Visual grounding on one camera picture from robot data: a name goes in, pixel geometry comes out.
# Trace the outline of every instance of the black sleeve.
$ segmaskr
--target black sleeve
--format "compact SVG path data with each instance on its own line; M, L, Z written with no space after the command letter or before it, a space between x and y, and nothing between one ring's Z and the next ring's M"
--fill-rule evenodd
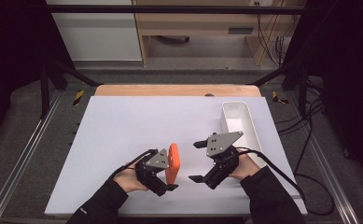
M269 167L263 167L240 184L250 198L254 224L305 223L300 209Z
M125 203L128 194L109 178L80 206L66 224L114 224L117 223L118 209Z

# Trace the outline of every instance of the white container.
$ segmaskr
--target white container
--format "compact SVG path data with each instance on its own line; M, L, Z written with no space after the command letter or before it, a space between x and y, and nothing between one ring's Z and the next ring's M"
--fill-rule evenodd
M251 119L248 105L245 102L225 102L222 104L221 127L223 133L243 132L233 145L235 147L248 147L263 153L260 146L254 122ZM255 153L248 156L259 166L264 167L266 162Z

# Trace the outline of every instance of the orange block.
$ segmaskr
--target orange block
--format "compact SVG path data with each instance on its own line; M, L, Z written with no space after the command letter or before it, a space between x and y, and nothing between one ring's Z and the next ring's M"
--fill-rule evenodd
M180 158L178 155L178 147L176 143L172 143L170 145L167 158L169 161L169 167L164 171L166 174L166 182L167 184L173 185L175 183L178 170L180 169Z

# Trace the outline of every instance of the white table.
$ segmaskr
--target white table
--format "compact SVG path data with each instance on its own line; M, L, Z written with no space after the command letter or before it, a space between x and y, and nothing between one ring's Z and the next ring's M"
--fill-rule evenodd
M263 97L93 96L80 124L45 214L71 216L102 186L109 175L150 148L178 144L180 187L158 197L135 191L119 209L125 217L238 217L249 213L249 201L237 180L227 178L215 190L196 184L189 175L205 175L213 161L192 144L221 133L222 103L249 106L264 154L294 180L284 149ZM158 174L164 180L164 172ZM303 214L298 192L279 180Z

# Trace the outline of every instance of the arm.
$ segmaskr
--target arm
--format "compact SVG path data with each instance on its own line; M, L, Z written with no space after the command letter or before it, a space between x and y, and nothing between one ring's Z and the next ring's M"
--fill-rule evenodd
M239 166L230 176L241 180L240 184L250 198L254 223L305 223L300 209L269 167L259 169L244 154L239 157Z
M118 210L126 202L129 192L147 190L135 176L135 170L126 169L105 183L80 206L66 224L114 224Z

